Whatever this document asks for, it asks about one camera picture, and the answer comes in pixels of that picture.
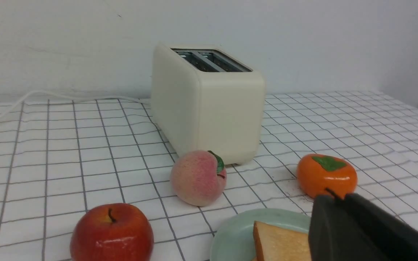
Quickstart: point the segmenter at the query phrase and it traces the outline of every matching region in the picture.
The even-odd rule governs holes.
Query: white grid tablecloth
[[[116,202],[151,221],[153,261],[207,260],[217,228],[237,213],[311,214],[295,168],[312,152],[347,159],[356,192],[418,230],[418,109],[371,92],[268,95],[262,125],[255,159],[228,167],[224,194],[197,208],[171,190],[177,156],[146,105],[22,104],[0,122],[0,260],[70,260],[79,218]]]

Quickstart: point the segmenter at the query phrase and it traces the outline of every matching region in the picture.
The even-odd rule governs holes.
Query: peach
[[[175,194],[194,206],[207,206],[222,195],[227,170],[222,159],[210,150],[194,150],[175,162],[171,185]]]

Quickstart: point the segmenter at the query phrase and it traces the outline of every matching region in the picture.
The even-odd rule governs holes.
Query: toaster slot
[[[200,71],[206,71],[209,73],[239,73],[252,71],[216,50],[191,50],[176,48],[173,48],[172,50]]]

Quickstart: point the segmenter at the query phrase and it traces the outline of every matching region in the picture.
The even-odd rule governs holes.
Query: plate
[[[278,208],[262,208],[240,213],[225,221],[217,230],[210,249],[210,261],[251,261],[256,255],[254,221],[308,233],[311,218]]]

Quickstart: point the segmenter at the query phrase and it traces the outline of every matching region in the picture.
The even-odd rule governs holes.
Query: toast
[[[257,261],[311,261],[306,233],[255,221],[253,236]]]

